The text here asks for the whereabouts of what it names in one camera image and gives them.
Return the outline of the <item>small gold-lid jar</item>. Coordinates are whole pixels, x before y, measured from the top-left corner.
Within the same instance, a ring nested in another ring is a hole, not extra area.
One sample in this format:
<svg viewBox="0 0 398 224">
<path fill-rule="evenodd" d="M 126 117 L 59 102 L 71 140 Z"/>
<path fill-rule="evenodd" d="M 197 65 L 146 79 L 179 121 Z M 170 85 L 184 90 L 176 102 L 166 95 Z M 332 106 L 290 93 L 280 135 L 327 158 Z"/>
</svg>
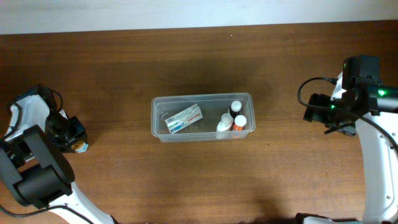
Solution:
<svg viewBox="0 0 398 224">
<path fill-rule="evenodd" d="M 70 147 L 76 153 L 86 152 L 88 149 L 88 144 L 84 140 L 78 140 L 75 144 Z"/>
</svg>

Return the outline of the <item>orange tube white cap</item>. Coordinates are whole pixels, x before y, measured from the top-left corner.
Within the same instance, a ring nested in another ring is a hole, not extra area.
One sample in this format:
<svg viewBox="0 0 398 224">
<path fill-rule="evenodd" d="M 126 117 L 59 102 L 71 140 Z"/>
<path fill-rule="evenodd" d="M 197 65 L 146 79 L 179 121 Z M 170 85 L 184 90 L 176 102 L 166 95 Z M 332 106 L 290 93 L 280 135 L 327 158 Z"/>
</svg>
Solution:
<svg viewBox="0 0 398 224">
<path fill-rule="evenodd" d="M 244 115 L 237 115 L 234 119 L 233 131 L 242 131 L 247 123 Z"/>
</svg>

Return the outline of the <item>dark bottle white cap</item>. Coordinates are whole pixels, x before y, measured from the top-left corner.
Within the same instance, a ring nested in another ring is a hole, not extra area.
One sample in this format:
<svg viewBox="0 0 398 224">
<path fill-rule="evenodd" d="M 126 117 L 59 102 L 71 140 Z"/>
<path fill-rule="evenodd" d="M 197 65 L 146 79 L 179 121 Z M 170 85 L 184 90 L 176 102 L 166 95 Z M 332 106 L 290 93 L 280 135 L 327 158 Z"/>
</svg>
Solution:
<svg viewBox="0 0 398 224">
<path fill-rule="evenodd" d="M 228 112 L 233 119 L 238 115 L 242 115 L 242 103 L 239 100 L 234 100 L 229 106 Z"/>
</svg>

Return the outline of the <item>white spray bottle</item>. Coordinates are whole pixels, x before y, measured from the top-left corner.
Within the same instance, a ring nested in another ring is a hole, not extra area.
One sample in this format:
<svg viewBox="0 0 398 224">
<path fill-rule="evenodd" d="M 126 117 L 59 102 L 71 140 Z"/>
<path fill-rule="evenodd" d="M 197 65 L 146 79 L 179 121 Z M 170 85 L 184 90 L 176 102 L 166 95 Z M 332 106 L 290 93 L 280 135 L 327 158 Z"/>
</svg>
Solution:
<svg viewBox="0 0 398 224">
<path fill-rule="evenodd" d="M 233 124 L 233 117 L 229 113 L 222 115 L 220 122 L 216 127 L 216 138 L 224 139 L 228 135 Z"/>
</svg>

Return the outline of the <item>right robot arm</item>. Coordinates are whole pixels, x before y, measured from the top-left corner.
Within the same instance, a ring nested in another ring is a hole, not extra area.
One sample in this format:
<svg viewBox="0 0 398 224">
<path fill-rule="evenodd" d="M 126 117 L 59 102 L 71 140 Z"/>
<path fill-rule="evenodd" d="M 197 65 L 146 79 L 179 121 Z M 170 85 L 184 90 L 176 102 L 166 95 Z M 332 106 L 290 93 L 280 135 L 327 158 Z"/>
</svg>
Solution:
<svg viewBox="0 0 398 224">
<path fill-rule="evenodd" d="M 323 123 L 326 134 L 358 136 L 366 183 L 361 223 L 397 223 L 397 88 L 380 79 L 380 59 L 344 60 L 332 95 L 312 94 L 304 120 Z"/>
</svg>

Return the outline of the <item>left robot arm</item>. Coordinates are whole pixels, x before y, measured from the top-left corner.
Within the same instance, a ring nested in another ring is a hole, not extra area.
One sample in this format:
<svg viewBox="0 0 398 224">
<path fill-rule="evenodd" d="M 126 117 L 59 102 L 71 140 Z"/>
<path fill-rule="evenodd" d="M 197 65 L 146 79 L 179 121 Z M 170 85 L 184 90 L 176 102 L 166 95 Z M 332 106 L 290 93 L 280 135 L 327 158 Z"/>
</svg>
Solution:
<svg viewBox="0 0 398 224">
<path fill-rule="evenodd" d="M 84 125 L 63 110 L 61 94 L 41 84 L 8 102 L 11 120 L 1 137 L 1 181 L 22 206 L 37 211 L 6 215 L 25 218 L 52 212 L 68 223 L 116 223 L 75 182 L 66 153 L 88 149 Z"/>
</svg>

